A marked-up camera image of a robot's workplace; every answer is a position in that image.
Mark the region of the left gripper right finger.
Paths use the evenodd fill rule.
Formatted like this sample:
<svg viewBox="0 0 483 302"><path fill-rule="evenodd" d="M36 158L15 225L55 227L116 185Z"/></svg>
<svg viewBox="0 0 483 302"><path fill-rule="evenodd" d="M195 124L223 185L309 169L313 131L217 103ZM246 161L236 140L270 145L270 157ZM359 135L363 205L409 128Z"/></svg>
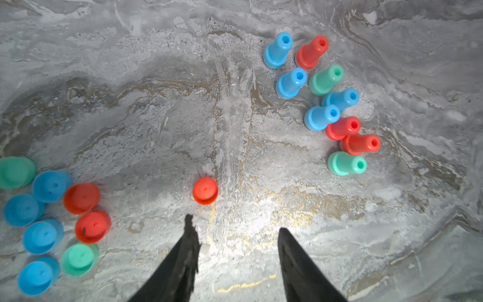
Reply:
<svg viewBox="0 0 483 302"><path fill-rule="evenodd" d="M278 235L278 251L288 301L346 301L287 228Z"/></svg>

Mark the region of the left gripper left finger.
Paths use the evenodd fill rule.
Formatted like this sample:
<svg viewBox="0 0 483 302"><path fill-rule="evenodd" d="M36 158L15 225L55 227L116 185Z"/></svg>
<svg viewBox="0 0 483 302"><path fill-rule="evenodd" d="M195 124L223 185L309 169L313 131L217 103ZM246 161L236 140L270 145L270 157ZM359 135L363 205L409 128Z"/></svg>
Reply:
<svg viewBox="0 0 483 302"><path fill-rule="evenodd" d="M192 219L192 215L186 215L183 235L130 301L190 300L201 248Z"/></svg>

